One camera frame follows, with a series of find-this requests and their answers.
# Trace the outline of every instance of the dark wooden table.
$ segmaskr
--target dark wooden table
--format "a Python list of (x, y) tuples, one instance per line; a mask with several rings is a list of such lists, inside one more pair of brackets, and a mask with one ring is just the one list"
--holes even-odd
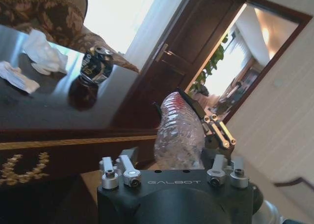
[(22, 49), (27, 36), (0, 25), (0, 61), (40, 84), (28, 95), (0, 79), (0, 188), (96, 170), (101, 157), (134, 146), (140, 162), (153, 159), (156, 129), (115, 124), (137, 73), (115, 66), (98, 88), (86, 88), (78, 81), (83, 54), (52, 44), (68, 55), (68, 74), (42, 75)]

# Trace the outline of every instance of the crumpled tissue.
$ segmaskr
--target crumpled tissue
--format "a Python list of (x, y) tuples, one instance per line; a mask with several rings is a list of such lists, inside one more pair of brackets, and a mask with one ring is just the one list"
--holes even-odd
[(0, 62), (0, 77), (8, 80), (15, 87), (31, 94), (39, 88), (39, 84), (21, 73), (20, 68), (13, 68), (6, 61)]
[(23, 43), (23, 49), (35, 62), (31, 65), (39, 73), (43, 75), (50, 75), (51, 72), (67, 73), (65, 67), (68, 56), (52, 48), (43, 32), (33, 29)]

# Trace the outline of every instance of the clear plastic bottle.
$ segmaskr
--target clear plastic bottle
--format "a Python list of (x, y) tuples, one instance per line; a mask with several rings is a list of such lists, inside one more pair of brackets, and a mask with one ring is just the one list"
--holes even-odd
[(161, 169), (203, 169), (205, 145), (200, 120), (178, 92), (167, 96), (155, 142), (155, 159)]

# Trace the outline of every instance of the screw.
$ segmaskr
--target screw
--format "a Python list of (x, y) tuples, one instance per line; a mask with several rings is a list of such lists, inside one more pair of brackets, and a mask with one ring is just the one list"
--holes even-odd
[(134, 179), (130, 182), (131, 187), (136, 187), (140, 184), (139, 180)]
[(210, 185), (213, 186), (213, 187), (218, 187), (220, 186), (220, 182), (217, 178), (213, 177), (211, 180), (210, 180)]
[(244, 170), (243, 169), (235, 169), (235, 175), (236, 176), (244, 176)]
[(106, 170), (105, 175), (108, 178), (114, 178), (114, 171), (113, 170)]

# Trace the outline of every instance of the door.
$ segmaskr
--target door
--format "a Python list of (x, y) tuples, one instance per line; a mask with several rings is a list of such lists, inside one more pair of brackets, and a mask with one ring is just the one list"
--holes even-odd
[[(243, 3), (243, 0), (183, 0), (114, 124), (136, 127), (141, 121), (147, 127), (158, 126), (153, 103), (160, 105), (177, 87), (185, 89), (189, 85)], [(130, 109), (137, 114), (127, 115)]]

